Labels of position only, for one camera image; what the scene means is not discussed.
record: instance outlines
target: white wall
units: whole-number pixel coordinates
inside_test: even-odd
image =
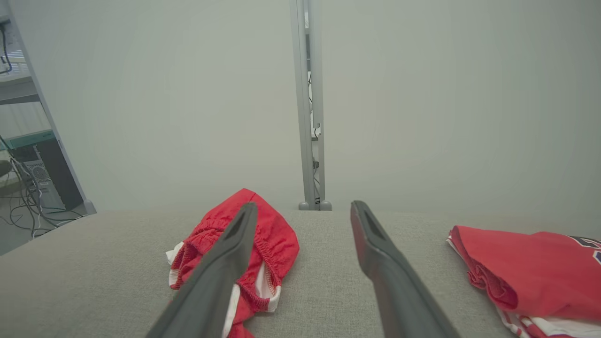
[[[6,17],[10,14],[6,0],[0,0],[0,17]]]
[[[322,25],[335,210],[600,218],[601,2],[330,0]]]
[[[8,139],[51,129],[40,102],[0,105],[0,135]]]
[[[9,3],[97,210],[304,199],[288,2]]]

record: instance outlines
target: black cable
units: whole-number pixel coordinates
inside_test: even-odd
[[[309,74],[309,84],[307,86],[312,85],[311,83],[311,74]]]
[[[4,183],[4,186],[7,186],[7,184],[8,184],[8,178],[9,178],[9,176],[7,175],[6,182]],[[7,197],[7,198],[10,198],[10,199],[8,200],[8,209],[9,209],[10,211],[12,211],[12,210],[13,210],[13,198],[15,198],[15,196],[14,196],[14,191],[13,191],[13,193],[12,193],[10,196],[6,196],[6,197]],[[0,216],[0,219],[2,219],[3,221],[5,221],[5,222],[6,222],[8,225],[10,225],[10,226],[16,226],[17,228],[21,228],[21,229],[29,230],[29,229],[27,229],[27,228],[24,228],[24,227],[22,227],[22,226],[19,226],[19,225],[17,225],[17,222],[18,222],[18,221],[19,221],[21,218],[23,218],[23,215],[19,215],[19,218],[18,218],[18,219],[16,219],[16,220],[13,222],[12,220],[11,220],[11,221],[7,221],[7,219],[6,219],[6,218],[4,218],[4,217]]]
[[[36,229],[35,231],[42,231],[42,230],[45,230],[46,232],[39,234],[39,235],[38,235],[38,236],[36,236],[35,238],[38,238],[38,237],[39,237],[39,236],[41,236],[41,235],[45,235],[45,234],[47,234],[47,233],[51,232],[51,231],[52,231],[52,230],[54,230],[54,229]]]
[[[73,212],[75,215],[77,215],[79,217],[83,217],[82,214],[80,214],[79,212],[76,212],[74,210],[67,210],[67,209],[61,209],[59,207],[47,207],[47,206],[45,206],[44,209],[58,210],[58,211],[53,211],[53,212],[47,212],[47,214],[58,214],[60,212]]]
[[[28,168],[26,165],[22,164],[22,163],[20,163],[20,165],[21,165],[21,168],[22,168],[23,170],[27,171],[27,175],[29,175],[29,176],[31,177],[31,180],[32,180],[32,182],[34,182],[35,189],[36,189],[37,191],[40,191],[40,187],[37,185],[37,181],[36,181],[36,180],[33,178],[34,176],[33,176],[33,174],[31,173],[31,170],[29,170],[29,168]],[[17,170],[17,175],[18,175],[18,176],[21,178],[21,181],[23,181],[23,183],[25,183],[25,180],[23,180],[23,177],[21,177],[21,175],[20,175],[20,173],[19,173],[19,170]],[[29,194],[29,193],[30,193],[30,191],[29,191],[29,189],[27,188],[27,184],[25,184],[25,189],[27,189],[27,194]],[[29,212],[30,212],[30,213],[33,213],[33,212],[35,212],[35,211],[33,211],[33,210],[31,209],[31,206],[30,206],[30,205],[29,205],[29,204],[28,204],[28,203],[25,201],[25,199],[24,199],[24,198],[23,198],[23,202],[24,202],[24,204],[25,204],[24,206],[26,206],[26,207],[27,207],[27,209],[29,210]],[[37,215],[39,215],[41,218],[43,218],[43,219],[44,219],[46,222],[48,222],[50,225],[52,225],[53,227],[55,227],[55,228],[56,228],[56,227],[57,227],[57,226],[56,226],[56,224],[54,224],[53,222],[50,222],[50,219],[48,219],[48,217],[44,216],[44,214],[43,214],[43,213],[41,213],[40,206],[39,206],[38,204],[36,204],[36,206],[37,206],[38,212],[35,212],[35,213],[36,213]],[[35,231],[35,218],[34,218],[34,226],[31,228],[31,236],[32,236],[32,237],[34,236],[34,231]]]
[[[26,197],[27,197],[27,202],[30,202],[30,206],[35,206],[36,201],[35,201],[34,197],[31,194],[27,194]]]
[[[0,74],[6,74],[13,70],[13,65],[10,63],[10,60],[8,59],[8,53],[6,51],[6,33],[4,32],[4,25],[0,25],[0,31],[2,31],[2,48],[4,49],[4,57],[6,58],[6,62],[8,63],[8,70],[0,72]]]
[[[313,168],[313,179],[314,180],[317,180],[315,178],[315,173],[316,172],[317,172],[317,168]],[[317,185],[315,183],[313,183],[313,188],[315,189],[315,193],[317,194],[317,197],[315,198],[315,201],[316,201],[315,204],[318,204],[319,200],[320,200],[320,196],[319,196],[319,190],[317,189]]]
[[[17,173],[17,177],[19,178],[19,197],[21,198],[21,200],[23,200],[23,203],[25,203],[25,205],[26,205],[25,198],[23,197],[23,187],[21,187],[21,183],[25,187],[26,187],[26,185],[25,185],[25,182],[23,181],[23,179],[21,178],[21,175],[19,174],[19,170],[16,170],[16,173]],[[21,207],[21,206],[16,206],[16,207],[12,208],[10,210],[10,213],[8,214],[8,216],[10,217],[10,221],[13,222],[15,226],[17,226],[17,224],[16,224],[16,221],[13,220],[13,211],[19,207]],[[29,215],[31,216],[31,221],[32,221],[31,229],[27,229],[27,230],[31,230],[31,235],[33,236],[34,228],[35,228],[35,217],[34,217],[34,214],[31,212],[31,208],[28,207],[27,210],[29,211]]]
[[[30,205],[21,205],[21,206],[16,206],[16,207],[14,207],[13,209],[18,209],[18,208],[20,208],[20,207],[31,207],[31,206],[30,206]],[[34,214],[36,214],[36,215],[39,215],[39,214],[38,214],[37,212],[35,212],[35,210],[33,210],[33,209],[31,210],[31,212],[33,212],[33,213],[34,213]],[[56,219],[56,218],[48,218],[48,217],[46,217],[46,218],[44,218],[44,219],[45,219],[45,220],[51,220],[51,221],[62,222],[62,221],[74,221],[74,220],[76,220],[77,218],[65,218],[64,220],[58,220],[58,219]]]

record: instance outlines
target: office floor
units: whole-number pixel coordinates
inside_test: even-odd
[[[10,222],[10,210],[22,204],[23,203],[20,201],[18,192],[14,193],[13,198],[5,198],[5,196],[0,197],[0,256],[32,240],[30,230],[20,229],[5,222],[5,220]],[[73,210],[81,215],[85,215],[85,208],[83,204]],[[46,216],[56,220],[66,220],[78,217],[76,214],[71,212],[58,212],[56,214],[50,214]],[[31,229],[34,221],[35,228],[37,229],[39,226],[38,217],[36,214],[34,214],[34,218],[35,219],[32,220],[26,207],[20,207],[13,212],[13,219],[16,221],[16,224],[27,229]],[[44,219],[41,219],[41,227],[42,229],[53,228],[53,226],[48,224],[48,222]]]

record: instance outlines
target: jersey lettering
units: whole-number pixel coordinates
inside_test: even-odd
[[[568,237],[572,238],[574,241],[576,241],[578,244],[580,244],[583,247],[593,248],[593,249],[601,249],[601,241],[598,241],[596,239],[586,238],[586,237],[578,237],[578,236],[568,236]],[[595,252],[593,252],[593,258],[599,264],[601,264],[601,251],[595,250]]]
[[[574,241],[578,242],[583,247],[601,249],[601,241],[592,238],[586,237],[578,237],[578,236],[568,236],[572,238]]]

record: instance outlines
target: folded clothing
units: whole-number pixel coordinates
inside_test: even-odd
[[[601,337],[601,242],[455,226],[447,242],[522,338]]]
[[[252,337],[242,323],[254,313],[273,312],[278,306],[282,279],[299,251],[288,222],[258,194],[242,189],[209,211],[183,243],[166,252],[171,263],[169,286],[179,289],[203,256],[247,202],[257,204],[258,219],[248,269],[233,286],[223,337]]]

